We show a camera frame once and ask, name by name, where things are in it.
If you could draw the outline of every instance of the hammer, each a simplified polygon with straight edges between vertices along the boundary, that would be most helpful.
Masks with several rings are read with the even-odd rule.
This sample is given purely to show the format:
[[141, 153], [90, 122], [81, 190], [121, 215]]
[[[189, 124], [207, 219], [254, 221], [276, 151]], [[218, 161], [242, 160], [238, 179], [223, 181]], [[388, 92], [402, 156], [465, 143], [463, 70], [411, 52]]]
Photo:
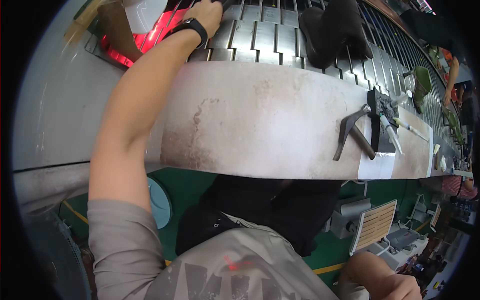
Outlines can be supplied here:
[[335, 156], [333, 160], [339, 160], [340, 156], [342, 155], [343, 146], [345, 145], [345, 141], [347, 140], [347, 135], [349, 133], [352, 134], [352, 137], [360, 146], [360, 148], [365, 151], [368, 157], [373, 160], [375, 158], [375, 151], [373, 150], [370, 143], [367, 141], [363, 133], [361, 133], [360, 129], [355, 125], [355, 122], [362, 116], [370, 113], [372, 108], [368, 104], [364, 104], [361, 107], [361, 110], [346, 116], [343, 118], [342, 122], [340, 123], [340, 135], [338, 137], [338, 148], [336, 149]]

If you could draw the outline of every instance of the black watch strap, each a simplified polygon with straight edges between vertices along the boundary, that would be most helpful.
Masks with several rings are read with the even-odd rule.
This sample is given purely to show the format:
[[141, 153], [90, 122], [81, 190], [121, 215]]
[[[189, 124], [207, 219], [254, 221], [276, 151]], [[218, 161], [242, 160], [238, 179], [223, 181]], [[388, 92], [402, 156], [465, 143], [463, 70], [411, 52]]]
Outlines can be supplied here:
[[202, 24], [200, 24], [200, 22], [197, 21], [197, 19], [195, 19], [195, 18], [190, 18], [190, 19], [182, 21], [177, 26], [173, 27], [169, 32], [167, 32], [167, 34], [163, 37], [163, 39], [166, 39], [170, 35], [174, 34], [175, 32], [178, 32], [182, 29], [193, 29], [196, 32], [198, 32], [198, 34], [202, 38], [202, 41], [197, 46], [197, 48], [200, 48], [201, 46], [203, 46], [207, 43], [207, 40], [208, 40], [207, 31], [202, 26]]

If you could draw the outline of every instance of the gray t-shirt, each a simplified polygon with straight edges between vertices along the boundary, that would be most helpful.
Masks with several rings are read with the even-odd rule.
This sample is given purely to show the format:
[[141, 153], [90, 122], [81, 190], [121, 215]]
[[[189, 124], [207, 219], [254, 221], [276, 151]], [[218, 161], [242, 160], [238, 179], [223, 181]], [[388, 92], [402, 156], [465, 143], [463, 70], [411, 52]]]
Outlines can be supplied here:
[[[143, 208], [93, 200], [88, 221], [101, 300], [338, 299], [273, 230], [225, 231], [166, 267], [155, 220]], [[368, 299], [357, 284], [339, 288], [341, 299]]]

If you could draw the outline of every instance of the factory floor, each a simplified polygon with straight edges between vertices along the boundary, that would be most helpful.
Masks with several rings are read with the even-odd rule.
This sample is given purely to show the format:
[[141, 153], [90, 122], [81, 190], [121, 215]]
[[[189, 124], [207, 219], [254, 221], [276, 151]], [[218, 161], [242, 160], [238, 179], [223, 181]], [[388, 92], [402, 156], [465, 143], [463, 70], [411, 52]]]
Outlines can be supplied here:
[[[169, 224], [158, 231], [158, 236], [163, 245], [165, 259], [173, 261], [175, 255], [175, 240], [180, 216], [183, 211], [191, 204], [198, 201], [199, 196], [210, 186], [216, 177], [216, 174], [199, 171], [181, 170], [175, 168], [165, 168], [149, 176], [154, 177], [167, 190], [170, 197], [173, 217]], [[340, 198], [350, 198], [363, 194], [363, 185], [357, 185], [348, 182], [340, 190]], [[417, 200], [417, 193], [423, 193], [425, 204], [429, 209], [434, 209], [431, 205], [432, 193], [420, 186], [418, 180], [375, 180], [369, 181], [367, 197], [370, 197], [373, 205], [380, 205], [397, 199], [400, 205], [402, 223], [406, 222], [406, 217], [410, 216]], [[68, 204], [78, 213], [86, 216], [87, 195], [80, 195], [68, 200]], [[78, 241], [85, 242], [88, 238], [88, 225], [76, 216], [65, 204], [59, 208], [61, 219], [71, 226], [72, 234]], [[421, 223], [413, 224], [413, 229], [418, 228]], [[431, 230], [428, 226], [420, 230], [425, 234]], [[336, 281], [340, 272], [340, 266], [348, 259], [348, 249], [352, 237], [338, 239], [332, 232], [321, 233], [316, 237], [317, 249], [311, 256], [305, 257], [304, 261], [319, 274], [319, 277], [328, 285]]]

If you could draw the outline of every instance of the red striped cloth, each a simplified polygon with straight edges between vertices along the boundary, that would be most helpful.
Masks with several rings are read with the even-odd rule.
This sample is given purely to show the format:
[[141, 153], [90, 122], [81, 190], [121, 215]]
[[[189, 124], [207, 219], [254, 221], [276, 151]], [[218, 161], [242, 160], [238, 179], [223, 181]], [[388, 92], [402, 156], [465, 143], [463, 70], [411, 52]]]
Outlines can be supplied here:
[[[442, 178], [442, 191], [450, 192], [453, 194], [458, 193], [458, 189], [460, 188], [460, 184], [462, 184], [462, 177], [459, 175], [452, 175], [452, 176], [443, 176]], [[477, 195], [478, 189], [476, 187], [473, 188], [473, 191], [469, 191], [462, 185], [462, 189], [460, 190], [460, 194], [458, 195], [459, 198], [464, 199], [472, 199]]]

